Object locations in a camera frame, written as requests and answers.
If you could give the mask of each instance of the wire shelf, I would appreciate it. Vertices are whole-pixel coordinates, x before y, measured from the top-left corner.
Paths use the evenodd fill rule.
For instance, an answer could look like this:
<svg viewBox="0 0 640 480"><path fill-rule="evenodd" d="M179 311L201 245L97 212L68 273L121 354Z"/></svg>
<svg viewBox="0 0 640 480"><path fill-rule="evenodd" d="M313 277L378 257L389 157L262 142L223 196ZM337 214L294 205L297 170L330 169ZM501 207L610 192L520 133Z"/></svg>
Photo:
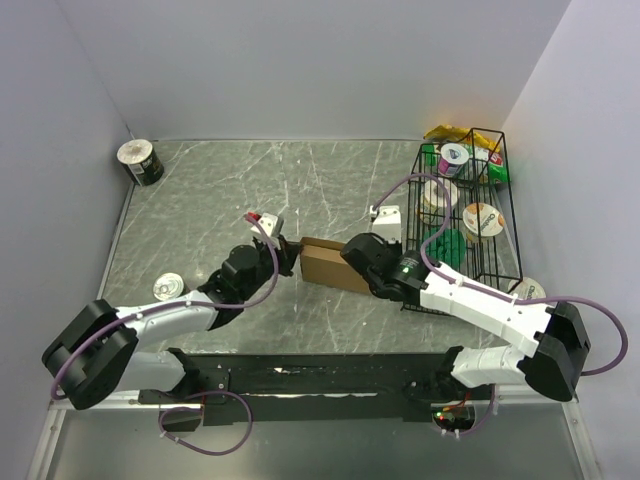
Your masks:
<svg viewBox="0 0 640 480"><path fill-rule="evenodd" d="M491 151L476 148L476 133L495 141L496 147ZM445 143L458 143L461 146L466 144L467 150L470 151L469 161L452 177L443 176L438 169L440 147ZM440 237L435 246L427 247L427 254L434 259L445 261L453 269L476 281L503 292L511 292L522 281L522 265L511 183L508 180L502 184L496 183L498 175L489 161L495 159L499 162L500 158L494 157L496 152L503 162L503 174L506 172L506 178L510 179L504 133L482 128L472 128L464 138L457 141L423 143L411 173L429 173L443 180L450 193L457 189L458 194L457 204L451 212L451 223L446 231L448 233ZM406 250L419 250L424 240L435 233L444 221L444 208L436 208L434 211L428 208L428 205L444 206L443 200L434 196L441 195L441 192L437 192L438 189L434 192L431 188L425 188L431 187L428 182L424 177L414 178L409 182ZM499 234L483 238L480 230L476 239L468 234L462 217L463 210L468 205L476 203L488 204L498 210L503 209L500 213L507 219L507 224ZM480 209L476 208L475 215L476 225L480 225ZM515 258L509 233L513 239ZM442 312L415 305L404 304L403 308L444 315Z"/></svg>

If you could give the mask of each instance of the gray marble surface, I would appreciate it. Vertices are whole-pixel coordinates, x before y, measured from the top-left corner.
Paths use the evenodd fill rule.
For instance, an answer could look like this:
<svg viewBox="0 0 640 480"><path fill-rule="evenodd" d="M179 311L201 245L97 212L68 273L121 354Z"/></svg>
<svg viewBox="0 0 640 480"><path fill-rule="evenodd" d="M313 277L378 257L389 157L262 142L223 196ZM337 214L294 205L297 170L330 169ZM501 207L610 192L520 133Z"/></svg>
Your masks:
<svg viewBox="0 0 640 480"><path fill-rule="evenodd" d="M348 241L367 230L368 206L410 172L417 142L159 142L163 178L136 187L104 297L112 305L155 301L164 272L203 283L229 250L250 241L246 211L285 217L292 240ZM407 187L388 204L407 209ZM275 292L231 324L156 345L190 353L444 352L501 344L456 318L280 277Z"/></svg>

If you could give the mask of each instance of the yellow bag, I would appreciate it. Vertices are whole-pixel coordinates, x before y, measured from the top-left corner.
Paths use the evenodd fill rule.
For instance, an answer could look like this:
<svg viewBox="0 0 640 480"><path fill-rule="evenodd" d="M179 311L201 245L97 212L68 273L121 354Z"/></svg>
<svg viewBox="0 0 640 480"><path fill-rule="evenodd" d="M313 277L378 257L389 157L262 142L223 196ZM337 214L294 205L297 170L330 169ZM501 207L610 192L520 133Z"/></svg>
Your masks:
<svg viewBox="0 0 640 480"><path fill-rule="evenodd" d="M451 125L438 125L433 130L429 130L425 133L424 139L437 143L456 141L471 145L471 137L465 138L465 136L469 134L469 130L469 128L453 127ZM500 151L500 146L496 148L496 142L489 140L475 131L473 132L473 143L476 147L486 148L490 151L493 151L495 148L496 152Z"/></svg>

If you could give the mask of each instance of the brown box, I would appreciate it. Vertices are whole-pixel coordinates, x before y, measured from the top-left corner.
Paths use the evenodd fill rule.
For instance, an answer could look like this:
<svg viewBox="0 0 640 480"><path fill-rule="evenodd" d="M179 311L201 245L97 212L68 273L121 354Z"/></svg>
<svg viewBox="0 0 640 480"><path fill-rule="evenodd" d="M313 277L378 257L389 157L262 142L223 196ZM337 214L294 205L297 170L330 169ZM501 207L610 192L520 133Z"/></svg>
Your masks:
<svg viewBox="0 0 640 480"><path fill-rule="evenodd" d="M344 243L302 237L300 270L302 280L350 292L367 293L369 285L340 256Z"/></svg>

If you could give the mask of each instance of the white wall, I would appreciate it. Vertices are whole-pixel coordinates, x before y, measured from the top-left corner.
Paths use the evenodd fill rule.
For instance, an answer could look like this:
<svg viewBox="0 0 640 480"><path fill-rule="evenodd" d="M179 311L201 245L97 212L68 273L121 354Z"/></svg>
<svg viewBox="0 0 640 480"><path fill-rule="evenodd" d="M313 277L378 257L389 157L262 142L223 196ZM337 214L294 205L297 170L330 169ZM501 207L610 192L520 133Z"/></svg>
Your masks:
<svg viewBox="0 0 640 480"><path fill-rule="evenodd" d="M609 306L629 332L621 366L578 390L607 480L640 471L638 25L637 1L573 0L504 127L525 273ZM587 367L603 365L619 339L582 311Z"/></svg>
<svg viewBox="0 0 640 480"><path fill-rule="evenodd" d="M152 139L503 124L569 0L59 0Z"/></svg>
<svg viewBox="0 0 640 480"><path fill-rule="evenodd" d="M46 413L40 356L97 293L128 132L55 2L0 2L0 45L0 476L13 480Z"/></svg>

